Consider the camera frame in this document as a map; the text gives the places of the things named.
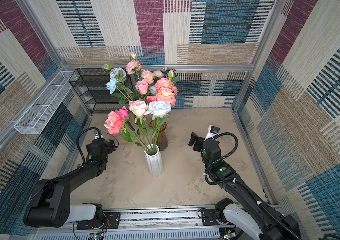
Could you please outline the magenta rose stem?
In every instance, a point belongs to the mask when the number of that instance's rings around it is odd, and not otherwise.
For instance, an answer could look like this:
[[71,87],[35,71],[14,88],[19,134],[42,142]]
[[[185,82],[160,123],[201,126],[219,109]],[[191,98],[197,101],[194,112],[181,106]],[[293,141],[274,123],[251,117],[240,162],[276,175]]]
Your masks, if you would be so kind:
[[133,127],[130,123],[131,116],[126,107],[122,107],[116,111],[117,120],[115,122],[115,129],[119,131],[121,137],[126,142],[135,143],[137,146],[142,147],[147,153],[149,149],[143,133],[139,127]]

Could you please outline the pink cream rose stem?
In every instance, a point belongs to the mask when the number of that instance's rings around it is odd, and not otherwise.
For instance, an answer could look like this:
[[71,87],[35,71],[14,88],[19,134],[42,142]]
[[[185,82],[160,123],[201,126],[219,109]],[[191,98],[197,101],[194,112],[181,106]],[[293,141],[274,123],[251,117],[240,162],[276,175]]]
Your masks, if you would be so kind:
[[150,104],[153,101],[157,101],[158,98],[156,96],[147,96],[147,101]]

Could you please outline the pink rose tall stem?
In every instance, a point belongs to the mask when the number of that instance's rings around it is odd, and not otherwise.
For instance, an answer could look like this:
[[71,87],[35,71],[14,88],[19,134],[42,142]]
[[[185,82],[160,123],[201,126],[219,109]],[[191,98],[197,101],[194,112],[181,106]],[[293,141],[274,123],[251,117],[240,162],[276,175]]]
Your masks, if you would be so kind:
[[137,125],[137,130],[134,129],[130,122],[127,122],[127,134],[129,135],[129,142],[134,142],[138,146],[143,147],[146,154],[150,153],[148,145],[150,141],[148,139],[146,117],[145,113],[148,110],[148,105],[145,101],[129,101],[129,111],[134,123]]

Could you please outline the pink ribbed glass vase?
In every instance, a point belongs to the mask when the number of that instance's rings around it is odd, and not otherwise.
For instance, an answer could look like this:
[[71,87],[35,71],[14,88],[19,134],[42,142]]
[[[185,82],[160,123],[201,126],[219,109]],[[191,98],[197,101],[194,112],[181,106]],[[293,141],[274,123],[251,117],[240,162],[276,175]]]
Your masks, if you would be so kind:
[[167,123],[165,122],[162,127],[161,130],[159,132],[158,135],[158,139],[157,139],[157,150],[158,151],[164,151],[167,147],[168,147],[168,139],[167,139],[167,135],[165,133],[165,129],[167,128]]

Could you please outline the pink yellow peony spray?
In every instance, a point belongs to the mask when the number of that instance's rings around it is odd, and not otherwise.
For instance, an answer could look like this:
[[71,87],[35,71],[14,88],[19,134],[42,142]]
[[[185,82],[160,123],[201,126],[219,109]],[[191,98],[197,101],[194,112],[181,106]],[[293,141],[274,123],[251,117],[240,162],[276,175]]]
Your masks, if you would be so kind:
[[171,107],[176,104],[176,96],[178,94],[178,89],[175,86],[174,80],[177,80],[174,70],[169,70],[166,78],[159,79],[156,84],[156,99],[157,101],[164,101],[169,103]]

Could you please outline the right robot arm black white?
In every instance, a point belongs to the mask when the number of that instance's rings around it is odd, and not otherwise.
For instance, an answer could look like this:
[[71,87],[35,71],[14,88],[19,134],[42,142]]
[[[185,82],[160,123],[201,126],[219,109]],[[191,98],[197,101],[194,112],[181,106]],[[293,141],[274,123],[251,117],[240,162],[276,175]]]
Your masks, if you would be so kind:
[[[221,154],[218,138],[230,136],[234,139],[233,149]],[[206,183],[219,186],[238,204],[224,199],[215,205],[215,215],[218,224],[232,223],[254,240],[299,240],[301,232],[297,220],[284,216],[258,196],[231,167],[225,159],[238,148],[238,138],[233,133],[219,133],[214,127],[205,138],[191,133],[189,146],[201,154],[205,170]]]

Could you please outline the white ribbed ceramic vase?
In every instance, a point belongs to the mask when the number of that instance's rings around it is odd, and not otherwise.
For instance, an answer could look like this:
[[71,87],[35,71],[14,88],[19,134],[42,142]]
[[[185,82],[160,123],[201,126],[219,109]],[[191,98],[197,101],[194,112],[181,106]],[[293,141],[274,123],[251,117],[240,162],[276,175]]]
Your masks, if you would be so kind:
[[152,176],[158,177],[163,173],[162,155],[157,145],[148,145],[145,151],[145,157],[149,171]]

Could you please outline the white rose leafy stem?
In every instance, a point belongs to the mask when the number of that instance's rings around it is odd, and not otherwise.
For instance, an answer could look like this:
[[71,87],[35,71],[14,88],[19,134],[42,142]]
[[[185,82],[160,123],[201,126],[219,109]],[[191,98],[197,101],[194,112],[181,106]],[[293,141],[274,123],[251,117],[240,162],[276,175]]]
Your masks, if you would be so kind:
[[152,116],[150,126],[154,128],[152,133],[153,144],[157,145],[157,139],[162,125],[166,122],[166,116],[171,111],[171,105],[164,101],[153,101],[149,104],[145,115]]

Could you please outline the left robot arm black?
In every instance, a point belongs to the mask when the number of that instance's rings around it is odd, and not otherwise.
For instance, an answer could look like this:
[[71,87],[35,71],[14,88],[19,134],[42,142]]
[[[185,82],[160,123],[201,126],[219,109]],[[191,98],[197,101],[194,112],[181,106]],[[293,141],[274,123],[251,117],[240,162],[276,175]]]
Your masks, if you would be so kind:
[[100,176],[107,167],[108,155],[117,148],[113,140],[106,141],[102,131],[92,128],[95,138],[86,146],[88,154],[80,151],[83,162],[65,175],[39,180],[29,200],[23,222],[33,228],[60,228],[68,223],[82,223],[97,229],[106,216],[100,204],[71,204],[71,193],[89,180]]

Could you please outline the coral pink rose stem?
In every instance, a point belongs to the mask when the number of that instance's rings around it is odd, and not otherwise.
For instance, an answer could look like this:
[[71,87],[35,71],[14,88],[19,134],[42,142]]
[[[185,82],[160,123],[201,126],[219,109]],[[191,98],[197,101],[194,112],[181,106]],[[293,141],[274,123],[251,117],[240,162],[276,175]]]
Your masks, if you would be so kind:
[[115,129],[115,122],[117,120],[117,116],[116,116],[116,111],[111,111],[108,114],[108,118],[105,121],[105,128],[108,130],[108,133],[111,135],[120,135],[118,130]]

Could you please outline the white single rose stem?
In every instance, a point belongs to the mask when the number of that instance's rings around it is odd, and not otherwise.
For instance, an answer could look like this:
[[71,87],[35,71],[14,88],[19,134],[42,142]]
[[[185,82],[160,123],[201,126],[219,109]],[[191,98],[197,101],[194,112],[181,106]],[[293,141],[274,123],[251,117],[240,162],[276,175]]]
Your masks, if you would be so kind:
[[149,87],[149,91],[150,91],[152,96],[156,96],[157,95],[157,90],[156,90],[155,86],[150,86]]

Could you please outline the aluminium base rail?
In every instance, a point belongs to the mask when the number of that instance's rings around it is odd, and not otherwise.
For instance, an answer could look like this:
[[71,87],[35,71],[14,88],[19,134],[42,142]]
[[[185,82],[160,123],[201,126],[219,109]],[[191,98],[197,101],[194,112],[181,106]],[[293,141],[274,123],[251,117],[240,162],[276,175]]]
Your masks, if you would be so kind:
[[106,211],[109,226],[90,229],[84,223],[61,228],[38,229],[30,240],[260,240],[265,234],[240,205],[224,209],[226,224],[220,224],[214,207],[127,209]]

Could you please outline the blue rose stem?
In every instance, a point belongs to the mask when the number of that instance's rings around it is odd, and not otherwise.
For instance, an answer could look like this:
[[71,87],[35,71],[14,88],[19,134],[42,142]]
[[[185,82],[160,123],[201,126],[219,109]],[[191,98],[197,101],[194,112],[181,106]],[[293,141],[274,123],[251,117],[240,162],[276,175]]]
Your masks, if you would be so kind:
[[163,68],[163,69],[161,69],[161,71],[162,71],[162,73],[164,75],[164,78],[167,78],[169,76],[169,72],[170,72],[169,69]]

